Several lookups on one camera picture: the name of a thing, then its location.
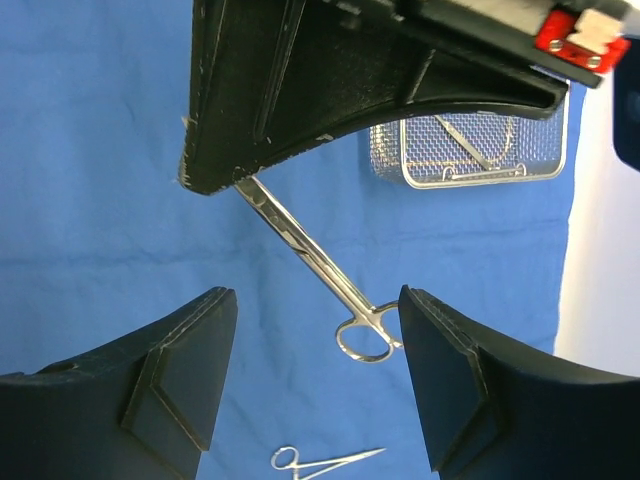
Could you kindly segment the steel needle holder forceps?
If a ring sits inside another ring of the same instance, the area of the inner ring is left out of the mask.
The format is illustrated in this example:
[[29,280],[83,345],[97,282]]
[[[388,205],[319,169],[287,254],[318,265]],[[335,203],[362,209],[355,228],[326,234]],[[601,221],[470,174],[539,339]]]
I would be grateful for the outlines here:
[[[297,219],[254,176],[235,185],[236,191],[288,247],[314,272],[333,295],[351,312],[352,317],[341,323],[335,332],[338,347],[347,356],[362,363],[380,363],[404,347],[383,324],[384,315],[398,308],[397,302],[376,306],[356,287],[338,265],[312,239]],[[344,333],[352,328],[368,328],[386,344],[380,354],[365,354],[351,348]]]

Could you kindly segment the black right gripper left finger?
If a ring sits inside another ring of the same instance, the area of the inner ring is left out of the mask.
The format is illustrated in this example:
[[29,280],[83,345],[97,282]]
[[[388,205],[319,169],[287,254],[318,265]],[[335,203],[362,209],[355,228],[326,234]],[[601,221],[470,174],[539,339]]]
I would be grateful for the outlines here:
[[211,447],[237,322],[215,287],[75,357],[1,378],[5,479],[192,479]]

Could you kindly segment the steel hemostat clamp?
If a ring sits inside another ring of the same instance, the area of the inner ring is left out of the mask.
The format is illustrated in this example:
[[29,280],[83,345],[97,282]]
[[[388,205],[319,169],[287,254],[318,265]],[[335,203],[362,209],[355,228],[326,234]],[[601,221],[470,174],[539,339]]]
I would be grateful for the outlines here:
[[300,451],[292,445],[287,445],[280,447],[272,454],[270,465],[277,471],[290,471],[293,480],[314,479],[338,468],[374,457],[385,451],[385,448],[374,448],[324,460],[303,461],[300,456]]

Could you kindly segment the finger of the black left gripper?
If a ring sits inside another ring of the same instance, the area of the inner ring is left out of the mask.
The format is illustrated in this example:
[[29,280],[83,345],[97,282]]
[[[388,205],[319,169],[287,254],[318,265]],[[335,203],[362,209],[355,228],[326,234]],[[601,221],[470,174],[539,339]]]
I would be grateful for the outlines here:
[[475,111],[546,118],[567,90],[392,1],[197,1],[178,179],[212,195],[377,124]]

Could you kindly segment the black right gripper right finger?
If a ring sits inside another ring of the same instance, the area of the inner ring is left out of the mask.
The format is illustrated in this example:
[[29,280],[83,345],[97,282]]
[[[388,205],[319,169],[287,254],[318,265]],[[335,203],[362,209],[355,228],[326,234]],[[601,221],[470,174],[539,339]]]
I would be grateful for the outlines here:
[[532,348],[428,292],[399,296],[431,469],[443,479],[635,479],[639,381]]

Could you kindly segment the blue surgical drape cloth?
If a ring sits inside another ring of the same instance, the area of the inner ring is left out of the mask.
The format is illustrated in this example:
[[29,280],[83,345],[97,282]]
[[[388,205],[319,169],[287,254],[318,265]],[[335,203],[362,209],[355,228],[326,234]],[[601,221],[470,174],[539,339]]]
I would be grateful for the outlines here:
[[[375,449],[336,479],[428,479],[406,358],[334,340],[347,310],[234,190],[183,189],[187,1],[1,5],[1,369],[36,371],[214,286],[239,318],[202,479],[276,479]],[[378,178],[368,136],[261,181],[376,304],[403,285],[541,350],[558,328],[572,165],[552,180],[419,191]]]

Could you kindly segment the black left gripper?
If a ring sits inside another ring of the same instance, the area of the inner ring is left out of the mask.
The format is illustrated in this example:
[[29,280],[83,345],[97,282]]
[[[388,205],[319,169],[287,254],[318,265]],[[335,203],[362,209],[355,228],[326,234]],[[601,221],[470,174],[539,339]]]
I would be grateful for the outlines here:
[[439,48],[521,64],[590,88],[639,36],[637,1],[331,1]]

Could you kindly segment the steel mesh instrument tray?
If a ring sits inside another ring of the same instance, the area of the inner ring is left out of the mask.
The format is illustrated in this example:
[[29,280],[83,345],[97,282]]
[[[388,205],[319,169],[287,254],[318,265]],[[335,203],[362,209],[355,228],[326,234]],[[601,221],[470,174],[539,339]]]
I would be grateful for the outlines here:
[[550,118],[440,114],[369,129],[370,165],[417,190],[547,180],[564,168],[569,101]]

